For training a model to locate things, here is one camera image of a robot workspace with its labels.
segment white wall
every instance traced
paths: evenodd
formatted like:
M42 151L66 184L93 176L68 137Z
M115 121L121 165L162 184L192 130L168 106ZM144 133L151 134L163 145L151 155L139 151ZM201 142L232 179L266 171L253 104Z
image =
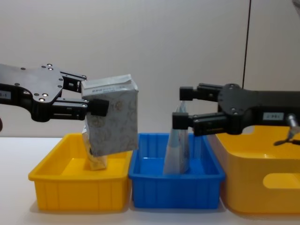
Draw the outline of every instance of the white wall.
M89 79L131 73L139 132L168 132L180 86L242 83L248 0L1 0L0 63L52 63ZM67 97L80 97L66 93ZM216 111L194 102L191 113ZM63 136L82 121L36 123L0 105L1 136Z
M244 87L300 90L300 14L291 0L252 0Z

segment white tabletop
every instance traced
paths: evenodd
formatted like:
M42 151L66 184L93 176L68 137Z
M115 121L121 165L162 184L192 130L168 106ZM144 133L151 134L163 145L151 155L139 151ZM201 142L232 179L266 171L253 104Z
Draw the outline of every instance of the white tabletop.
M217 210L139 210L132 202L121 213L73 214L38 210L28 173L59 138L0 138L0 223L4 225L299 225L300 216L240 217L220 204Z

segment blue plastic bin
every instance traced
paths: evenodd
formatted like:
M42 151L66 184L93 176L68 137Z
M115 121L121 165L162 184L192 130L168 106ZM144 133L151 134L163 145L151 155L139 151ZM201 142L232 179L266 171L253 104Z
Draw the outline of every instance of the blue plastic bin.
M169 134L139 134L129 178L137 208L215 209L225 179L205 136L189 135L190 169L186 174L163 175Z

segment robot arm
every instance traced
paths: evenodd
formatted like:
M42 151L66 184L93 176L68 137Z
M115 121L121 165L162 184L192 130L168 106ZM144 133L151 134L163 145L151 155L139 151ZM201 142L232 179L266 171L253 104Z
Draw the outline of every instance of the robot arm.
M180 100L194 98L218 103L218 112L188 115L174 112L174 129L192 127L195 135L228 133L239 135L251 125L290 126L289 139L300 132L299 91L251 91L237 84L199 84L180 88Z
M63 98L62 90L81 92L86 76L62 71L52 64L20 68L0 64L0 104L27 109L34 121L84 120L87 112L106 116L105 100Z

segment yellow plastic bin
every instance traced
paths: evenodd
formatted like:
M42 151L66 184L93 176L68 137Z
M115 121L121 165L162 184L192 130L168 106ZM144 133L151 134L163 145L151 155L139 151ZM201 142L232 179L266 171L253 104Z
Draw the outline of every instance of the yellow plastic bin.
M300 213L300 146L273 145L285 139L287 131L288 127L256 126L252 134L208 137L226 173L221 198L231 210Z
M81 134L66 135L31 171L41 210L122 210L129 199L131 151L109 155L91 171Z

